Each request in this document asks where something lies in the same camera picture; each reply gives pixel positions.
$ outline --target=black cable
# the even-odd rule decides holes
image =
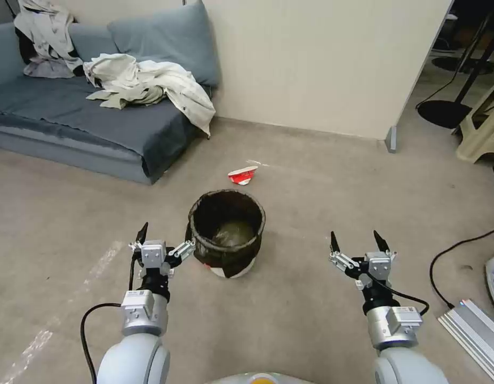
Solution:
[[[428,309],[430,308],[430,305],[425,300],[418,299],[418,298],[416,298],[414,296],[411,296],[411,295],[408,295],[408,294],[405,294],[405,293],[402,293],[402,292],[399,292],[399,291],[395,291],[394,289],[389,288],[387,285],[385,285],[385,284],[381,283],[380,281],[378,281],[371,273],[369,273],[369,272],[365,272],[365,273],[368,275],[368,277],[370,279],[372,279],[374,282],[376,282],[378,285],[380,285],[385,290],[388,290],[392,294],[397,295],[397,296],[400,296],[400,297],[403,297],[404,299],[409,299],[409,300],[418,302],[420,304],[423,304],[425,306],[425,308],[419,313],[420,315],[423,316],[424,314],[426,314],[428,312]]]
[[[434,97],[435,95],[437,95],[439,92],[441,92],[443,89],[445,89],[448,85],[450,85],[451,83],[453,83],[453,81],[455,80],[455,78],[457,77],[457,75],[459,74],[459,71],[460,69],[462,68],[462,66],[464,65],[464,63],[466,62],[466,58],[467,56],[471,56],[474,52],[474,50],[476,49],[476,45],[472,46],[472,44],[475,44],[475,42],[477,41],[477,39],[479,38],[480,34],[482,32],[484,32],[484,29],[485,29],[485,25],[487,24],[487,21],[485,22],[482,22],[479,27],[478,27],[478,30],[476,31],[476,33],[473,35],[473,38],[471,39],[471,42],[469,44],[469,46],[466,47],[464,53],[462,54],[462,56],[460,57],[459,59],[459,62],[457,64],[457,67],[455,68],[455,72],[453,73],[453,76],[451,77],[451,80],[448,81],[446,84],[444,84],[441,88],[439,88],[437,91],[435,91],[434,93],[432,93],[429,97],[427,97],[426,99],[420,101],[419,103],[417,103],[414,107],[414,109],[418,109],[419,106],[421,104],[423,104],[425,101],[428,101],[430,100],[432,97]]]
[[[457,248],[459,245],[462,245],[462,244],[466,244],[466,243],[469,243],[469,242],[472,242],[472,241],[475,241],[475,240],[480,240],[484,237],[487,237],[489,235],[492,235],[494,233],[494,229],[483,234],[483,235],[480,235],[480,236],[476,236],[476,237],[473,237],[473,238],[470,238],[470,239],[466,239],[466,240],[462,240],[462,241],[459,241],[458,243],[452,245],[451,247],[449,247],[448,249],[442,251],[442,252],[439,252],[433,259],[432,259],[432,262],[430,263],[430,268],[428,270],[428,276],[430,278],[430,283],[432,284],[432,288],[434,289],[435,293],[437,293],[437,295],[441,298],[441,300],[444,301],[444,303],[448,306],[448,308],[450,309],[454,309],[455,306],[450,303],[442,294],[441,292],[439,292],[439,290],[437,289],[437,285],[435,285],[435,281],[434,281],[434,265],[435,263],[437,262],[437,260],[443,256],[445,253],[448,253],[452,250],[454,250],[455,248]]]
[[[130,264],[130,282],[128,284],[128,291],[133,290],[133,275],[135,273],[135,258],[131,258],[131,264]]]
[[[9,11],[11,11],[12,18],[15,19],[16,18],[16,13],[12,10],[12,7],[9,4],[9,2],[7,0],[4,0],[4,1],[5,1],[5,4],[7,4],[7,8],[9,8]]]
[[[91,371],[91,379],[92,379],[92,384],[96,384],[96,370],[94,369],[94,364],[92,363],[91,355],[89,353],[89,347],[87,346],[87,340],[85,338],[85,320],[87,320],[87,316],[94,310],[98,308],[103,308],[103,307],[120,307],[121,304],[119,303],[102,303],[95,305],[91,309],[89,309],[87,312],[85,312],[85,315],[82,317],[82,322],[80,323],[80,339],[82,340],[82,348],[83,348],[83,354],[85,355],[85,360],[87,360],[87,365],[89,366],[89,371]]]

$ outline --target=gray blanket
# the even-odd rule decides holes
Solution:
[[[3,123],[4,116],[16,116],[58,124],[58,135],[67,137],[72,130],[87,132],[142,156],[149,174],[172,162],[195,136],[196,128],[168,99],[119,110],[86,100],[94,91],[81,77],[18,77],[0,86],[0,120]]]

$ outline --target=beige plastic stool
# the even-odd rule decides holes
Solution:
[[[489,117],[477,129],[473,124],[473,117],[484,113],[488,113]],[[457,148],[458,158],[475,163],[483,154],[494,153],[494,86],[462,120],[460,129],[463,139]]]

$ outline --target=gray sofa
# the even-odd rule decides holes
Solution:
[[[138,59],[156,56],[159,61],[178,62],[211,92],[218,83],[218,65],[209,44],[204,6],[197,2],[182,8],[184,13],[174,10],[108,27],[73,24],[69,32],[84,61],[100,53],[119,52],[119,43],[121,52]],[[161,18],[176,25],[169,25],[172,29],[164,30],[164,37],[152,36],[150,24],[170,24]],[[174,44],[169,53],[159,47],[164,39]],[[136,51],[138,46],[144,52]],[[152,184],[198,135],[198,129],[169,99],[148,107],[103,108],[98,101],[86,100],[95,88],[84,77],[31,78],[22,74],[24,66],[13,24],[0,25],[0,148]]]

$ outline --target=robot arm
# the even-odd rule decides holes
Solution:
[[[368,319],[368,333],[379,357],[375,361],[377,384],[448,384],[443,372],[423,355],[413,351],[418,344],[416,330],[423,319],[415,307],[402,307],[393,298],[389,273],[396,252],[374,231],[379,251],[364,258],[350,258],[341,253],[336,236],[331,232],[329,260],[350,278],[364,296],[363,311]],[[426,305],[426,301],[398,293]]]
[[[124,338],[106,352],[98,384],[163,384],[167,379],[170,353],[162,346],[161,337],[169,318],[169,277],[192,254],[195,243],[185,241],[168,251],[164,241],[143,241],[145,234],[140,238],[130,248],[133,259],[142,266],[142,285],[124,295]]]

